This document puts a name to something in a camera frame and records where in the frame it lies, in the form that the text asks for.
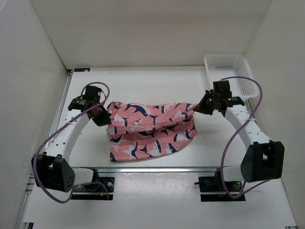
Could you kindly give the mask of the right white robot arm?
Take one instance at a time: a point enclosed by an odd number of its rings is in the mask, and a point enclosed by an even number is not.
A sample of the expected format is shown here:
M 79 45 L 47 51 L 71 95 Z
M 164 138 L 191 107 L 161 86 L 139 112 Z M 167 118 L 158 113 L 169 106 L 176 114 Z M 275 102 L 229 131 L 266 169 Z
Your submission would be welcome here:
M 233 181 L 252 183 L 282 176 L 284 145 L 263 133 L 241 97 L 233 96 L 228 80 L 214 82 L 213 89 L 205 92 L 194 111 L 205 115 L 220 112 L 235 128 L 228 142 L 232 143 L 239 136 L 246 149 L 242 162 L 234 166 L 224 166 L 226 152 L 223 152 L 220 175 L 214 178 L 214 186 L 218 190 L 226 190 Z

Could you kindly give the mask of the pink shark print shorts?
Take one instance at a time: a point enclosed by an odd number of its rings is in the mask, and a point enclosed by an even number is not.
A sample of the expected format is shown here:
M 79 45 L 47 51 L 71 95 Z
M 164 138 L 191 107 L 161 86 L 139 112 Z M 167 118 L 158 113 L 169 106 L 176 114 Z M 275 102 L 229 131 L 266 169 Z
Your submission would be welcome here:
M 110 161 L 146 160 L 176 153 L 197 135 L 195 104 L 148 105 L 111 102 Z

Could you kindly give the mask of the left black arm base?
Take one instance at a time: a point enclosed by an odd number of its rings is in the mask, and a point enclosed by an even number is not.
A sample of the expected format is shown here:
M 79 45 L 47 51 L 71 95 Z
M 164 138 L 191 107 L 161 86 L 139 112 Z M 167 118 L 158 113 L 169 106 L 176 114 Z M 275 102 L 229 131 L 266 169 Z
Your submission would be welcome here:
M 101 174 L 94 169 L 95 184 L 78 186 L 74 189 L 71 200 L 113 200 L 115 177 Z

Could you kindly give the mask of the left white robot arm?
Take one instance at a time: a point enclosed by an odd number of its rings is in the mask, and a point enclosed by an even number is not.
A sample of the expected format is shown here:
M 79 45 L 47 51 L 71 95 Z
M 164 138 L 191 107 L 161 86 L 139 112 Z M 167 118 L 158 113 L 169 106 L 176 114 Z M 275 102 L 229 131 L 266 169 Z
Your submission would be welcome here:
M 98 189 L 100 179 L 96 171 L 89 167 L 73 169 L 69 160 L 78 137 L 89 121 L 97 126 L 111 123 L 102 96 L 107 99 L 109 93 L 89 84 L 72 99 L 62 127 L 39 147 L 31 159 L 37 186 L 62 192 L 69 192 L 81 184 L 89 191 Z

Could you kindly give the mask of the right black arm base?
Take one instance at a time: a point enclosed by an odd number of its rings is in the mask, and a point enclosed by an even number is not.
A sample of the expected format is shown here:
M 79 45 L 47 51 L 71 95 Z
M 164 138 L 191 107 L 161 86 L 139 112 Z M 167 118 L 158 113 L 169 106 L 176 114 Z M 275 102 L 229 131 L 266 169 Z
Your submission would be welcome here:
M 199 171 L 198 179 L 194 182 L 194 185 L 199 187 L 201 202 L 245 201 L 244 194 L 238 198 L 232 198 L 225 192 L 219 169 Z M 225 181 L 225 185 L 233 196 L 244 192 L 244 181 Z

